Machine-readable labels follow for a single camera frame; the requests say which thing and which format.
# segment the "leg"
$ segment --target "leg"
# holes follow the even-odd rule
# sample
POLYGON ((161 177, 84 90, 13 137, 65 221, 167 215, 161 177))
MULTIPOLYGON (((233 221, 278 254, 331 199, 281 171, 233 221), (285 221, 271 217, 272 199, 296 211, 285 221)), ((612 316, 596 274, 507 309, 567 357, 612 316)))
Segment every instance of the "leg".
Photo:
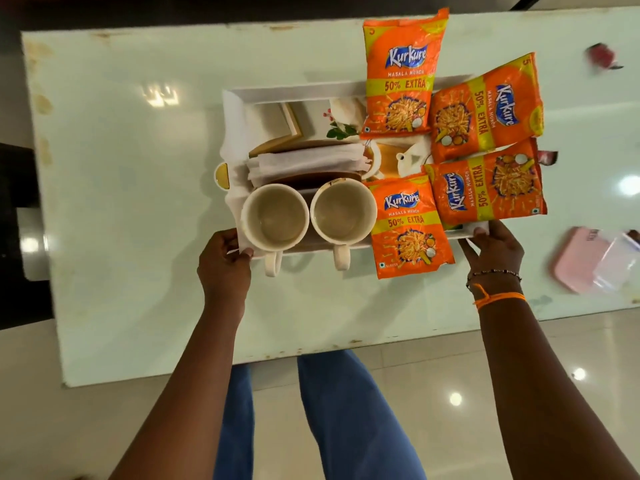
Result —
POLYGON ((327 480, 425 480, 409 438, 352 351, 302 355, 298 375, 327 480))
POLYGON ((234 365, 225 401, 214 480, 251 480, 253 427, 253 394, 249 365, 234 365))

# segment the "orange wristband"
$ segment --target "orange wristband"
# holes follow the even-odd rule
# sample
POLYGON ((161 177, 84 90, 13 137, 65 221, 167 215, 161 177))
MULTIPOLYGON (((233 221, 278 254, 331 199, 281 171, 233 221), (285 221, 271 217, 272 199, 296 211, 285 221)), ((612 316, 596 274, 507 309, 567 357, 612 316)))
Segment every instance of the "orange wristband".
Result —
POLYGON ((488 305, 489 303, 493 303, 494 301, 498 301, 501 299, 518 298, 518 299, 523 299, 524 301, 527 300, 526 298, 524 298, 524 295, 522 293, 516 293, 511 291, 508 293, 498 293, 498 294, 489 295, 489 293, 484 291, 484 288, 482 288, 482 285, 479 285, 478 283, 474 283, 474 286, 478 288, 478 290, 482 291, 484 295, 484 298, 480 298, 474 301, 474 305, 478 310, 480 310, 480 308, 482 308, 483 306, 488 305))

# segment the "table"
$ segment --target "table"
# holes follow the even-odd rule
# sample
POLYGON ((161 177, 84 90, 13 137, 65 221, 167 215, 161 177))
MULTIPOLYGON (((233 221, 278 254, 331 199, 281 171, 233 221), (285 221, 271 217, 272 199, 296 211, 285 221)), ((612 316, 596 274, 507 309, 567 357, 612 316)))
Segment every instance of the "table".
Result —
MULTIPOLYGON (((527 254, 526 295, 540 320, 633 306, 633 296, 578 296, 549 259, 573 225, 638 227, 640 9, 452 16, 438 75, 483 73, 537 51, 546 131, 560 152, 543 170, 549 215, 509 227, 527 254), (596 74, 604 41, 626 67, 596 74)), ((173 370, 200 316, 196 276, 211 234, 233 226, 214 183, 222 88, 365 77, 361 20, 202 25, 23 35, 51 284, 65 383, 173 370), (149 84, 177 103, 153 107, 149 84)), ((378 281, 371 250, 344 274, 330 253, 286 258, 276 278, 253 265, 234 362, 478 329, 459 264, 378 281)))

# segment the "mug rim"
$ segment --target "mug rim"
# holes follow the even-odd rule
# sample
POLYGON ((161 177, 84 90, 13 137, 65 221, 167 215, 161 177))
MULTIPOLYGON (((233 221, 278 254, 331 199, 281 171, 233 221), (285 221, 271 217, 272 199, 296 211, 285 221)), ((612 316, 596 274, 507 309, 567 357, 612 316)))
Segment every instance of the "mug rim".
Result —
POLYGON ((373 193, 371 193, 371 191, 369 190, 368 186, 366 186, 365 184, 363 184, 362 182, 359 182, 357 180, 354 180, 352 178, 345 178, 345 177, 341 177, 341 178, 336 178, 334 180, 331 180, 330 182, 325 183, 322 187, 320 187, 318 190, 316 190, 316 193, 313 197, 313 199, 311 200, 311 204, 309 206, 309 217, 311 220, 311 225, 314 227, 314 229, 316 230, 316 232, 318 233, 318 235, 320 237, 322 237, 325 241, 330 242, 331 244, 335 244, 336 246, 352 246, 354 244, 356 244, 357 242, 362 241, 366 236, 368 236, 371 233, 371 229, 373 229, 374 225, 376 224, 376 220, 378 220, 378 206, 376 204, 376 198, 373 196, 373 193), (367 191, 367 193, 371 196, 371 198, 369 199, 369 202, 372 203, 372 208, 373 208, 373 217, 371 219, 371 226, 367 226, 369 227, 369 230, 366 231, 366 233, 361 233, 358 234, 358 238, 357 239, 349 239, 349 240, 338 240, 338 239, 333 239, 329 236, 327 236, 327 234, 325 234, 324 232, 322 232, 319 228, 318 225, 316 223, 316 202, 318 200, 318 197, 325 192, 325 190, 327 190, 329 187, 332 187, 333 185, 336 184, 346 184, 346 185, 356 185, 357 187, 363 187, 364 190, 367 191))
POLYGON ((289 185, 285 185, 285 184, 266 184, 266 185, 263 185, 261 187, 258 187, 256 189, 254 189, 249 194, 249 197, 247 197, 246 200, 244 201, 244 204, 242 206, 242 210, 240 211, 240 226, 242 227, 242 230, 243 230, 245 236, 247 237, 247 239, 249 240, 249 242, 251 242, 251 244, 253 246, 257 247, 258 249, 261 249, 263 251, 267 251, 269 253, 276 253, 278 251, 286 251, 287 249, 291 249, 293 246, 299 244, 300 241, 302 241, 304 236, 306 236, 306 234, 307 234, 307 231, 309 229, 309 221, 310 221, 310 213, 309 213, 309 208, 307 206, 307 202, 305 201, 305 198, 302 197, 302 194, 300 192, 298 192, 297 190, 295 190, 293 187, 290 187, 289 185), (260 239, 256 239, 255 238, 255 234, 249 229, 249 226, 247 224, 247 222, 248 222, 247 213, 249 212, 249 208, 251 207, 253 202, 256 199, 258 199, 258 195, 260 193, 264 192, 262 189, 265 189, 267 187, 270 187, 270 188, 279 187, 279 188, 286 189, 287 192, 293 193, 296 196, 296 198, 298 199, 298 201, 302 204, 302 207, 305 209, 305 224, 303 226, 303 230, 300 232, 299 236, 290 245, 287 245, 287 246, 284 246, 284 247, 282 247, 282 246, 278 246, 278 247, 263 246, 264 243, 260 243, 260 239))

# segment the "snack bag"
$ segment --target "snack bag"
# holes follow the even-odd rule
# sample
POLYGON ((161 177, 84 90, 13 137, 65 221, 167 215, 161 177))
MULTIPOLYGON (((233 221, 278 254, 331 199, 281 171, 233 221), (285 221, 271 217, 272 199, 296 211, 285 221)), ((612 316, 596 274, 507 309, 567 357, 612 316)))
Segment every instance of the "snack bag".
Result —
POLYGON ((468 160, 425 165, 442 222, 546 214, 535 138, 468 160))
POLYGON ((361 137, 428 131, 431 91, 448 19, 449 9, 443 8, 425 20, 365 20, 367 119, 361 137))
POLYGON ((379 280, 455 263, 427 175, 379 180, 369 188, 378 204, 371 245, 379 280))
POLYGON ((535 54, 438 91, 431 99, 429 125, 436 163, 542 135, 535 54))

